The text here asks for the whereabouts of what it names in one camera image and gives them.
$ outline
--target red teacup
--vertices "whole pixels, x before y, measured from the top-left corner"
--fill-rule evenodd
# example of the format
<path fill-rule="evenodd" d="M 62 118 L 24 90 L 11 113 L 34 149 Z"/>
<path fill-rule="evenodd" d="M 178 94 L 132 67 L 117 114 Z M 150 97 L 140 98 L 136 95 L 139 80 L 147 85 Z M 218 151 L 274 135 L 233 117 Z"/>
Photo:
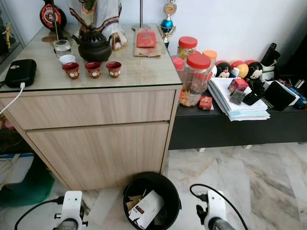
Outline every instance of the red teacup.
<path fill-rule="evenodd" d="M 79 77 L 79 64 L 76 62 L 66 63 L 62 66 L 62 69 L 66 71 L 71 79 L 77 79 Z"/>
<path fill-rule="evenodd" d="M 111 61 L 106 64 L 107 70 L 112 78 L 118 78 L 120 75 L 121 63 Z"/>
<path fill-rule="evenodd" d="M 85 65 L 88 74 L 92 78 L 98 78 L 100 76 L 101 64 L 99 62 L 89 62 Z"/>

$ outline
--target stack of papers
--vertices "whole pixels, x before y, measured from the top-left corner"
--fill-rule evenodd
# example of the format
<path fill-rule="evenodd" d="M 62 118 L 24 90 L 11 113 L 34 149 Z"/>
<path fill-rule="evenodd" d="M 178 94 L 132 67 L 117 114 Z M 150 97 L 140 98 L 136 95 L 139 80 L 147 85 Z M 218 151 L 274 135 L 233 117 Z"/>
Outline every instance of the stack of papers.
<path fill-rule="evenodd" d="M 230 101 L 231 95 L 228 86 L 233 79 L 212 78 L 208 87 L 212 97 L 230 121 L 266 120 L 270 118 L 270 114 L 266 112 L 268 107 L 262 100 L 258 100 L 253 105 L 247 105 L 244 102 L 236 104 Z M 244 91 L 246 94 L 250 92 L 249 87 Z"/>

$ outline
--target trophy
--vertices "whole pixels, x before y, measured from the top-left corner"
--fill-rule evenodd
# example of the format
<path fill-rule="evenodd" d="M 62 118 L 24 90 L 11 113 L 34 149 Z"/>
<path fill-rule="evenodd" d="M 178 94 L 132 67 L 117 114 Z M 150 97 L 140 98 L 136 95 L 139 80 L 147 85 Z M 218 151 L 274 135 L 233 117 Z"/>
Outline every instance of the trophy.
<path fill-rule="evenodd" d="M 171 15 L 173 15 L 176 10 L 177 5 L 175 4 L 175 0 L 169 0 L 169 2 L 166 3 L 163 8 L 166 18 L 161 22 L 159 30 L 166 48 L 168 48 L 169 45 L 169 37 L 176 31 L 176 27 L 171 20 Z"/>

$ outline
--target white charging cable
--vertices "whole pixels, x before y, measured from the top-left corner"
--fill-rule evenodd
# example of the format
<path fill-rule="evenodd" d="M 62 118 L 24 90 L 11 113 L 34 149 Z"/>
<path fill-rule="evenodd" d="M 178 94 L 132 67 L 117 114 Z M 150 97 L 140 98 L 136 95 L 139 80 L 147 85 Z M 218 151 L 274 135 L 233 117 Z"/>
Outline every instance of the white charging cable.
<path fill-rule="evenodd" d="M 1 111 L 0 111 L 0 115 L 3 113 L 3 111 L 4 110 L 6 110 L 14 101 L 16 101 L 16 99 L 20 96 L 20 94 L 23 92 L 23 90 L 24 90 L 24 87 L 25 87 L 25 83 L 24 82 L 22 82 L 22 83 L 20 83 L 20 92 L 19 92 L 19 94 L 6 106 L 6 107 L 4 107 Z"/>

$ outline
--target red packet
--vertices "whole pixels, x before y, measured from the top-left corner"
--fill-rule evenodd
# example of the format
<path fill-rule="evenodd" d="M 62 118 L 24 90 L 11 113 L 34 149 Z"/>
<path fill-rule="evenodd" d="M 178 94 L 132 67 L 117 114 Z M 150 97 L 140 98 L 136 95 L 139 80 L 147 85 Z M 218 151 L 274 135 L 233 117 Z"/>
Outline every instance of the red packet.
<path fill-rule="evenodd" d="M 211 110 L 211 108 L 212 108 L 212 97 L 201 96 L 200 108 Z"/>
<path fill-rule="evenodd" d="M 156 38 L 155 32 L 139 32 L 137 37 L 136 47 L 155 47 Z"/>

